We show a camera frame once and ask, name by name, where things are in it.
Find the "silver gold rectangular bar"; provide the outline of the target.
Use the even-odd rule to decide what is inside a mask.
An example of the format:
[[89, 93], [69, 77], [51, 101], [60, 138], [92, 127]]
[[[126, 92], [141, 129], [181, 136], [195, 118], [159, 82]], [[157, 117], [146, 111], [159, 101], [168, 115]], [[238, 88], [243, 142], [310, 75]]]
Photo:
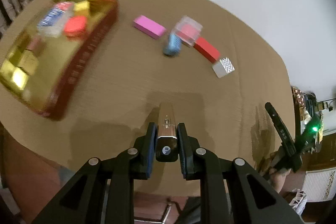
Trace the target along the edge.
[[155, 156], [159, 162], [178, 160], [175, 116], [173, 105], [169, 102], [159, 105]]

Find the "white zigzag pattern box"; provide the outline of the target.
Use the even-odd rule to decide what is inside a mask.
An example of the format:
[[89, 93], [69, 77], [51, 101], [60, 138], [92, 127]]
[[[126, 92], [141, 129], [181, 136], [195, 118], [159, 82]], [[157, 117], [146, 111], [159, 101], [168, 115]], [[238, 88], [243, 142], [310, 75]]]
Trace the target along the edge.
[[217, 78], [222, 78], [229, 73], [233, 72], [235, 70], [233, 64], [231, 63], [230, 59], [228, 57], [223, 57], [219, 59], [214, 65], [213, 65], [213, 71], [215, 72]]

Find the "red rectangular block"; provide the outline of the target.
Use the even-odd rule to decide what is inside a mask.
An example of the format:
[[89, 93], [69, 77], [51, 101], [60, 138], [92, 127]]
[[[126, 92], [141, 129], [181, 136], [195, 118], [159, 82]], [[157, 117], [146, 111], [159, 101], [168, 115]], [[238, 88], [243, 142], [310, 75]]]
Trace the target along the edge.
[[203, 37], [198, 37], [195, 41], [194, 48], [211, 63], [217, 62], [221, 55], [220, 52]]

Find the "blue polka dot case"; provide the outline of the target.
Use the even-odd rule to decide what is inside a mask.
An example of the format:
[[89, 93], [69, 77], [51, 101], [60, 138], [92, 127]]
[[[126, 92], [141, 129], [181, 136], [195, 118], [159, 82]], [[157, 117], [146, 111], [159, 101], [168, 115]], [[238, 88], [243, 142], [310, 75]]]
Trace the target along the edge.
[[163, 48], [163, 54], [170, 57], [178, 55], [181, 50], [181, 44], [181, 38], [172, 32]]

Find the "pink rectangular block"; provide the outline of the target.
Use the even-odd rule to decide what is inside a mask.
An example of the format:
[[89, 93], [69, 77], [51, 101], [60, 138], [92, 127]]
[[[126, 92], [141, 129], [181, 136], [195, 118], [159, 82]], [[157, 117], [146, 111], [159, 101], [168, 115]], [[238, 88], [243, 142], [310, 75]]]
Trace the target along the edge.
[[135, 18], [135, 20], [133, 21], [133, 26], [154, 39], [159, 39], [166, 32], [164, 26], [158, 24], [157, 22], [149, 19], [144, 15], [140, 15]]

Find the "red rounded square case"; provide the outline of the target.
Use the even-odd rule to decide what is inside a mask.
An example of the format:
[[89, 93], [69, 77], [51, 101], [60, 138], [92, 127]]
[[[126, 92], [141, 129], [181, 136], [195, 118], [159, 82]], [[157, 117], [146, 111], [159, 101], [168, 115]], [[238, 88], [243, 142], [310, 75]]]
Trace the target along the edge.
[[85, 16], [73, 16], [69, 18], [64, 25], [63, 32], [65, 36], [74, 38], [82, 36], [87, 30], [88, 19]]

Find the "clear box blue label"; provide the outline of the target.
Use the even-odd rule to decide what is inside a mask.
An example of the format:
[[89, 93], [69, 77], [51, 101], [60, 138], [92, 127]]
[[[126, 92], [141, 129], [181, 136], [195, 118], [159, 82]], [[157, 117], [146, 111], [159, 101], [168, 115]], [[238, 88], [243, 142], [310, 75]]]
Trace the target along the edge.
[[38, 32], [42, 36], [59, 37], [68, 19], [74, 15], [74, 5], [74, 2], [56, 3], [37, 24]]

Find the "yellow orange cube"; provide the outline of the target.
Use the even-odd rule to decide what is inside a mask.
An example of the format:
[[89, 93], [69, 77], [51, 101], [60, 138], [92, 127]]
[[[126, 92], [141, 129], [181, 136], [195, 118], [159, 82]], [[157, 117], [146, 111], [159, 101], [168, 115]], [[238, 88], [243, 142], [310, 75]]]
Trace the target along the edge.
[[90, 2], [87, 0], [76, 2], [73, 7], [73, 13], [75, 16], [90, 16]]

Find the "clear tube red lipstick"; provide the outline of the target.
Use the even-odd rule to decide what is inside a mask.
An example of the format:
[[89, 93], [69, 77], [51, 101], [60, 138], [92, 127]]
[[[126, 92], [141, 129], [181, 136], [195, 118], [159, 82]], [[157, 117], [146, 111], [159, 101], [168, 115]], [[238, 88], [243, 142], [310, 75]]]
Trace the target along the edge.
[[46, 46], [45, 39], [40, 35], [28, 38], [15, 48], [9, 57], [9, 61], [16, 67], [32, 76], [38, 67], [38, 57]]

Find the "cluttered side shelf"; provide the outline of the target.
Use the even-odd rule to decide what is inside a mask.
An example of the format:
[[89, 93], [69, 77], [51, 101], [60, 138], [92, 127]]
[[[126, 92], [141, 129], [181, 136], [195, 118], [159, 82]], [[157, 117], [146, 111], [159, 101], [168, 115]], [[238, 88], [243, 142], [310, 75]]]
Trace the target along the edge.
[[333, 98], [318, 100], [314, 92], [302, 91], [296, 86], [291, 86], [294, 104], [299, 106], [302, 122], [307, 124], [308, 117], [318, 116], [322, 123], [323, 135], [335, 133], [335, 95]]

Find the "red gold toffee tin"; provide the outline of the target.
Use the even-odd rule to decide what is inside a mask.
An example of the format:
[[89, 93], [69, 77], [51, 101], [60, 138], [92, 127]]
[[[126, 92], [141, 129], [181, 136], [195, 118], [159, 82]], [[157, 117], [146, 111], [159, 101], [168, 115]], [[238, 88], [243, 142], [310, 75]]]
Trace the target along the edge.
[[[70, 38], [62, 32], [53, 38], [38, 32], [37, 24], [56, 3], [81, 1], [85, 0], [51, 0], [25, 24], [1, 65], [1, 84], [22, 104], [51, 120], [63, 117], [90, 58], [117, 20], [118, 0], [87, 0], [90, 16], [82, 36]], [[36, 72], [29, 76], [14, 66], [9, 57], [17, 46], [35, 35], [42, 36], [46, 46], [38, 57]]]

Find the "clear box red insert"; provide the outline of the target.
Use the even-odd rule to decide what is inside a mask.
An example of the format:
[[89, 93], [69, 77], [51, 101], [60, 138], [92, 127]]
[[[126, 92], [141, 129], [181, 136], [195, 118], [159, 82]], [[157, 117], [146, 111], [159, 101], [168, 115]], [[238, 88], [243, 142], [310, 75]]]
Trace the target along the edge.
[[178, 36], [185, 45], [193, 47], [201, 34], [203, 26], [189, 16], [183, 16], [173, 28], [173, 33]]

